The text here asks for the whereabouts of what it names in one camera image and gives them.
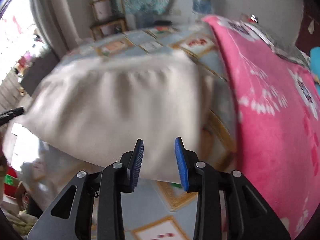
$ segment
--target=white curtain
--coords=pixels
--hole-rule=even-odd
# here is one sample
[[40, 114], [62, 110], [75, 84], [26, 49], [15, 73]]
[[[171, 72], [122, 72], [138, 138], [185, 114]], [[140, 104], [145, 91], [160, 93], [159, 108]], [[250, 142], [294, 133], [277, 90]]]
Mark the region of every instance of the white curtain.
[[62, 34], [51, 0], [29, 0], [34, 21], [40, 36], [62, 58], [69, 50]]

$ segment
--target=pink fleece blanket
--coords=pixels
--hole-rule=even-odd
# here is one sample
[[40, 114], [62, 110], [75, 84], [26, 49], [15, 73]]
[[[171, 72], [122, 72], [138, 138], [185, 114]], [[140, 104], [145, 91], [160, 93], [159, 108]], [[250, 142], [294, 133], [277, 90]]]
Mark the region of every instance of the pink fleece blanket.
[[238, 102], [238, 168], [294, 239], [320, 200], [320, 101], [313, 78], [244, 24], [216, 16], [204, 21], [220, 43]]

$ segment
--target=blue container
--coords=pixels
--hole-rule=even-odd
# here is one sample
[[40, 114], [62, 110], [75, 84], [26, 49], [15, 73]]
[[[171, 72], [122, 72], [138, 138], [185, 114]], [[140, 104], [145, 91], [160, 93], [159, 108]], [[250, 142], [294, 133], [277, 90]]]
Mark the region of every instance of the blue container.
[[211, 14], [212, 3], [211, 0], [193, 0], [192, 9], [199, 14]]
[[[320, 78], [320, 47], [315, 47], [310, 51], [311, 71]], [[316, 84], [318, 95], [320, 95], [320, 86]]]

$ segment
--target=metal screw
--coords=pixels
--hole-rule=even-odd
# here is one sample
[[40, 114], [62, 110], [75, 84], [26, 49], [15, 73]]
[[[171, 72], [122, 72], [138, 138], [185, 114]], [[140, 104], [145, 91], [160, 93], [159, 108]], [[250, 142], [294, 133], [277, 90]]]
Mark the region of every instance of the metal screw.
[[119, 169], [119, 168], [122, 167], [122, 163], [120, 163], [120, 162], [114, 163], [114, 164], [112, 165], [112, 167], [114, 167], [115, 169]]
[[204, 167], [205, 167], [205, 163], [204, 163], [204, 162], [197, 162], [197, 163], [196, 163], [196, 166], [197, 166], [198, 168], [204, 168]]
[[83, 177], [85, 177], [85, 176], [86, 176], [85, 171], [79, 171], [79, 172], [77, 173], [77, 177], [78, 177], [78, 178], [83, 178]]
[[235, 176], [235, 177], [237, 177], [237, 178], [239, 178], [239, 177], [241, 177], [242, 174], [241, 174], [240, 171], [233, 171], [233, 172], [232, 172], [232, 175]]

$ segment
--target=bed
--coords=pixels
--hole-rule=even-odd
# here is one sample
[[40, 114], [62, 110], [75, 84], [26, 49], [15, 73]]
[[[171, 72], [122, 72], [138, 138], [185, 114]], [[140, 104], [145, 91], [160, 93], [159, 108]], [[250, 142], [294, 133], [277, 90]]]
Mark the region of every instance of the bed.
[[[243, 172], [295, 238], [320, 199], [320, 102], [309, 70], [295, 57], [276, 55], [257, 29], [253, 31], [243, 23], [221, 17], [208, 17], [205, 22], [116, 34], [69, 52], [56, 69], [83, 58], [185, 51], [214, 78], [211, 104], [201, 133], [201, 158], [219, 171], [237, 168]], [[194, 44], [201, 46], [194, 50]], [[32, 150], [32, 158], [17, 147], [12, 163], [17, 165], [20, 178], [42, 209], [76, 170], [102, 169], [21, 129], [25, 135], [18, 135], [18, 139], [33, 137], [37, 146]], [[52, 159], [53, 152], [57, 157]], [[184, 193], [174, 183], [140, 180], [135, 194], [122, 195], [126, 239], [137, 239], [139, 232], [163, 223], [166, 230], [175, 230], [182, 239], [192, 239], [195, 216], [187, 214], [196, 213], [196, 199], [195, 194]], [[156, 212], [149, 212], [152, 205]], [[221, 209], [225, 214], [223, 201]], [[225, 216], [223, 219], [226, 237]]]

